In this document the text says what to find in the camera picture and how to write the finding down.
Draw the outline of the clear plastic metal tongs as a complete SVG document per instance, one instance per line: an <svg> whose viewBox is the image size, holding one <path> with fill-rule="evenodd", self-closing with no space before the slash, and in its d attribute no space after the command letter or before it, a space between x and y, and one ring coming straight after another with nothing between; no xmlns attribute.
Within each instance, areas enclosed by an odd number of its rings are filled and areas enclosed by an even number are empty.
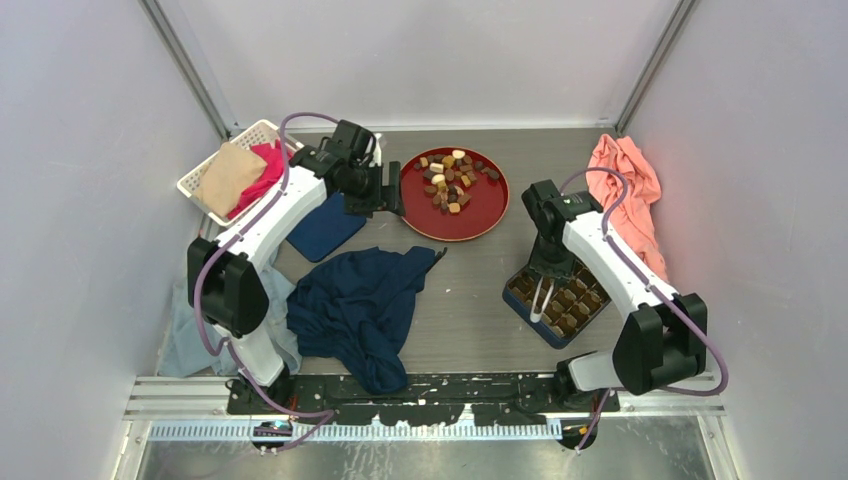
<svg viewBox="0 0 848 480"><path fill-rule="evenodd" d="M547 309L554 294L556 285L552 277L542 276L536 283L534 295L530 305L529 320L531 323L539 323Z"/></svg>

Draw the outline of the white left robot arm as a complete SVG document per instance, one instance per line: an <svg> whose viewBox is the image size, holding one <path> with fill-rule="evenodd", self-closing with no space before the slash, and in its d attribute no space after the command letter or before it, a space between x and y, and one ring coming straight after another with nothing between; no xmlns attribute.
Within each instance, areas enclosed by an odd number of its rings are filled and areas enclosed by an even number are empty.
<svg viewBox="0 0 848 480"><path fill-rule="evenodd" d="M267 120L232 139L250 149L262 140L280 146L284 171L261 199L213 240L193 241L187 254L188 303L207 351L229 351L240 374L255 382L252 398L269 413L285 409L291 385L279 377L291 358L274 346L269 296L259 273L295 227L334 193L348 214L405 213L399 162L385 162L380 133L346 120L317 146L306 146Z"/></svg>

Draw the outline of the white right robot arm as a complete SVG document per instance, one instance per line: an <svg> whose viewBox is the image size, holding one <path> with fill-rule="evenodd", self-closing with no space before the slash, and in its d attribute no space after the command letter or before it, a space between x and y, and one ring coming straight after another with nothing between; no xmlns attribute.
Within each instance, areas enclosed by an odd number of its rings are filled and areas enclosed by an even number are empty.
<svg viewBox="0 0 848 480"><path fill-rule="evenodd" d="M551 301L584 267L622 318L613 348L560 363L558 403L582 409L599 390L633 395L664 389L704 372L707 307L653 274L609 225L608 214L586 191L561 193L550 180L521 195L537 233L526 269Z"/></svg>

